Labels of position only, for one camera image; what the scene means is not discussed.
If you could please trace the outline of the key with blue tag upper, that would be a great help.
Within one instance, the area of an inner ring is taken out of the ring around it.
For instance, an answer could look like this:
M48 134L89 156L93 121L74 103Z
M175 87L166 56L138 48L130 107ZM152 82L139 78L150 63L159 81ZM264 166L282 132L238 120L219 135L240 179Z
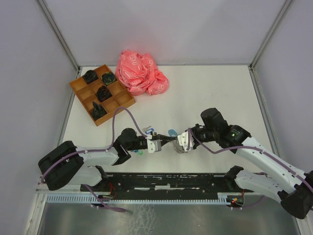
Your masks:
M151 132L154 132L155 130L154 130L154 128L153 128L152 126L148 126L148 127L144 127L144 128L142 129L142 131L143 131L146 135L150 135Z

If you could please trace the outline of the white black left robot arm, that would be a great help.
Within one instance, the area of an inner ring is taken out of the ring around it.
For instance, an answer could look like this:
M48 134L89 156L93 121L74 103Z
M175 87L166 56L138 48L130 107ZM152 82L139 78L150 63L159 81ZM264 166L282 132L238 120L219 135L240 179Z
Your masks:
M42 183L50 191L59 190L66 185L87 184L98 191L108 186L103 166L115 166L131 158L132 150L158 152L165 144L175 141L169 137L151 132L148 136L139 136L132 128L124 129L113 144L104 148L85 148L66 141L45 155L38 162L42 173Z

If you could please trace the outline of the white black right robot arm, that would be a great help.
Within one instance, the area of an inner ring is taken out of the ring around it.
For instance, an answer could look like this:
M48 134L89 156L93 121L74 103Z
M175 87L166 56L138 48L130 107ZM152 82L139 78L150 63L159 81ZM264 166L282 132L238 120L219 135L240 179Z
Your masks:
M216 108L201 113L203 125L189 129L194 146L215 142L219 154L231 151L253 163L261 170L254 174L240 166L232 167L225 175L224 185L229 191L239 188L251 190L271 198L290 215L304 219L313 209L313 173L298 169L263 147L247 130L229 125Z

